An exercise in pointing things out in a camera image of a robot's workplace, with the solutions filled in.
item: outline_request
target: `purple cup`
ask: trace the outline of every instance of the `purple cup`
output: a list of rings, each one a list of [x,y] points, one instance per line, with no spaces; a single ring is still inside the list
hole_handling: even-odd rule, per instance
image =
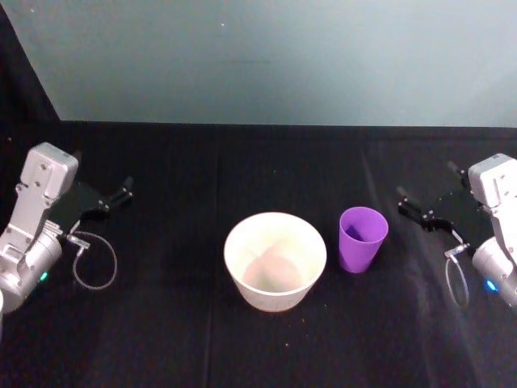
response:
[[[388,222],[376,210],[356,207],[339,218],[339,265],[345,271],[368,269],[388,235]]]

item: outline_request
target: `cable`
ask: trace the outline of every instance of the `cable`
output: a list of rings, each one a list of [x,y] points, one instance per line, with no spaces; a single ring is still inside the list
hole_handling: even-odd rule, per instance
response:
[[[456,296],[454,292],[452,291],[452,285],[451,285],[451,279],[449,277],[449,267],[451,261],[457,266],[458,271],[460,271],[461,281],[463,283],[463,289],[465,291],[465,304],[461,305],[458,300],[456,299]],[[454,303],[464,309],[469,305],[469,286],[467,285],[467,280],[465,279],[465,275],[463,273],[463,270],[461,269],[460,263],[458,263],[458,260],[454,255],[450,255],[447,257],[447,261],[445,262],[445,279],[447,280],[447,287],[449,288],[449,293],[451,294],[451,298],[454,301]]]
[[[77,267],[78,267],[79,258],[81,258],[82,253],[84,252],[84,249],[80,249],[79,252],[76,254],[75,260],[74,260],[74,265],[72,266],[72,272],[74,273],[75,280],[77,280],[78,283],[80,285],[82,285],[84,288],[89,289],[91,291],[100,291],[102,289],[106,289],[107,287],[109,287],[111,285],[111,283],[113,283],[113,281],[115,281],[115,278],[116,278],[117,258],[116,258],[115,250],[113,249],[111,244],[105,238],[98,236],[97,234],[93,234],[90,232],[82,232],[80,230],[76,230],[74,233],[83,234],[85,236],[91,236],[91,237],[97,238],[100,241],[102,241],[103,243],[105,243],[107,245],[107,247],[109,248],[109,250],[111,251],[111,255],[113,257],[113,275],[111,276],[111,279],[104,285],[99,285],[99,286],[88,285],[87,283],[82,281],[82,279],[79,277]]]

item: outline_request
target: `gray wall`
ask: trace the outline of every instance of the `gray wall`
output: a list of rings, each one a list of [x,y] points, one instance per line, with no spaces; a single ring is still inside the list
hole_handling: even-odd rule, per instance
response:
[[[0,0],[65,120],[517,126],[514,0]]]

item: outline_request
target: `black table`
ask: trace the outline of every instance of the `black table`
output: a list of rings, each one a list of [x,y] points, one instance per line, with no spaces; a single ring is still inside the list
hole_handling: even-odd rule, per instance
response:
[[[116,249],[116,282],[82,289],[65,250],[4,317],[2,387],[517,386],[517,317],[466,258],[471,302],[455,307],[443,275],[454,241],[401,217],[395,190],[434,200],[458,185],[446,161],[517,156],[515,130],[63,123],[4,126],[0,136],[3,225],[41,141],[82,150],[78,179],[103,193],[135,178],[131,208],[85,226]],[[361,276],[337,259],[338,218],[355,205],[390,224]],[[238,221],[271,210],[313,224],[328,250],[320,280],[283,314],[249,307],[222,256]],[[85,276],[102,283],[109,256],[88,257]]]

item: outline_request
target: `blue led light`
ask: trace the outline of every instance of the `blue led light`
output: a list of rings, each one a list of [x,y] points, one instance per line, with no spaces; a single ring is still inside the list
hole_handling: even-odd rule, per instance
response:
[[[498,287],[491,280],[486,281],[486,288],[493,293],[498,291]]]

